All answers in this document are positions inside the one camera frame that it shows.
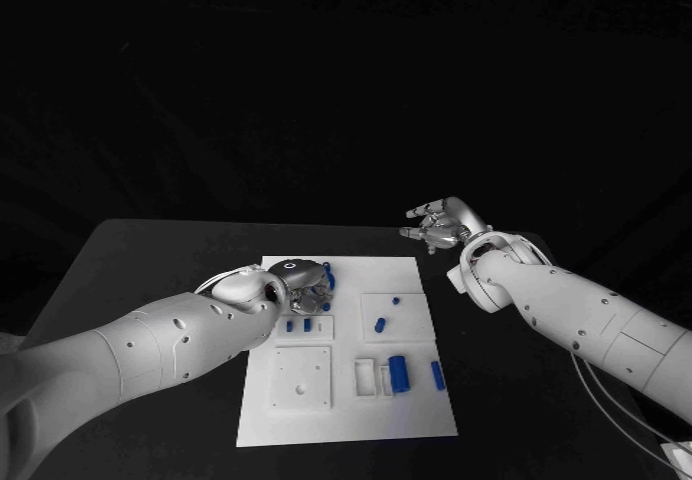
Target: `robotic hand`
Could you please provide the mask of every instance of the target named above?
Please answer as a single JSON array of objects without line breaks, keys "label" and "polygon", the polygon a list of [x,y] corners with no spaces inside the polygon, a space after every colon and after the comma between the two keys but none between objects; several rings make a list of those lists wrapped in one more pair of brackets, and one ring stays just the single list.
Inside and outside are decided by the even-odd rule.
[{"label": "robotic hand", "polygon": [[431,254],[463,243],[447,273],[458,292],[487,312],[513,303],[529,328],[692,423],[692,333],[553,266],[529,240],[493,231],[458,198],[406,212],[416,216],[421,227],[399,233],[424,240]]},{"label": "robotic hand", "polygon": [[251,265],[102,327],[0,356],[0,480],[27,480],[63,438],[117,405],[261,345],[282,313],[328,310],[333,288],[328,264]]}]

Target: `black background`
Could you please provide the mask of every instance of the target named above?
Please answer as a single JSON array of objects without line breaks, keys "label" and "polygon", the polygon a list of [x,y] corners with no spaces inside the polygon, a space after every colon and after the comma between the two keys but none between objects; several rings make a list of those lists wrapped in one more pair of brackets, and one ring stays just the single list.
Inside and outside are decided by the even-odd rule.
[{"label": "black background", "polygon": [[3,15],[3,330],[108,218],[396,227],[450,195],[692,327],[692,5],[57,3]]}]

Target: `black table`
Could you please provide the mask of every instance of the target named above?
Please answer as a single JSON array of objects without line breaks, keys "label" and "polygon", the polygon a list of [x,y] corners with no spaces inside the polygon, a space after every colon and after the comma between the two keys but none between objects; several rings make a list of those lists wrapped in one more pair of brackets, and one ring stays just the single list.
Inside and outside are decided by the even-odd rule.
[{"label": "black table", "polygon": [[[535,235],[522,234],[545,248]],[[412,256],[435,323],[458,438],[236,448],[243,353],[194,381],[132,400],[91,420],[57,445],[33,479],[324,480],[435,475],[674,480],[592,405],[566,351],[530,330],[513,306],[488,314],[458,295],[445,276],[458,253],[438,250],[429,256],[425,244],[401,237],[392,228],[104,222],[21,349],[104,325],[163,297],[193,291],[216,273],[259,264],[262,255]],[[637,411],[627,387],[604,373],[601,379],[615,398]],[[633,425],[628,430],[661,452],[641,427]]]}]

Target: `blue cylinder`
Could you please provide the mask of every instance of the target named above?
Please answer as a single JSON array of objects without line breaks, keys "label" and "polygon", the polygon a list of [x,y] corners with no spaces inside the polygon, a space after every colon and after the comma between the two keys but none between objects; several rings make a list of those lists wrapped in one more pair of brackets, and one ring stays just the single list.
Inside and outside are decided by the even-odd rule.
[{"label": "blue cylinder", "polygon": [[439,368],[439,362],[432,362],[432,376],[435,377],[437,389],[444,390],[442,369]]},{"label": "blue cylinder", "polygon": [[392,377],[392,391],[403,393],[411,390],[408,384],[406,359],[402,355],[389,357],[389,376]]},{"label": "blue cylinder", "polygon": [[377,318],[377,323],[375,324],[375,331],[377,333],[382,333],[382,330],[385,329],[385,323],[386,320],[383,318]]}]

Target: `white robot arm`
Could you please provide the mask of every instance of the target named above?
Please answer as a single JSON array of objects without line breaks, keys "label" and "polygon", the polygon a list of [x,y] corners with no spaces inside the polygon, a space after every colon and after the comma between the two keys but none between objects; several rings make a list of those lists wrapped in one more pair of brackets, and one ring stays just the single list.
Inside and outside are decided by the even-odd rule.
[{"label": "white robot arm", "polygon": [[424,216],[402,236],[429,253],[463,243],[447,276],[494,312],[514,304],[532,329],[615,376],[692,424],[692,334],[608,288],[550,265],[520,235],[493,231],[455,197],[406,212]]},{"label": "white robot arm", "polygon": [[261,345],[285,311],[328,309],[333,287],[328,264],[252,265],[102,327],[0,356],[0,480],[27,480],[57,443],[117,405]]}]

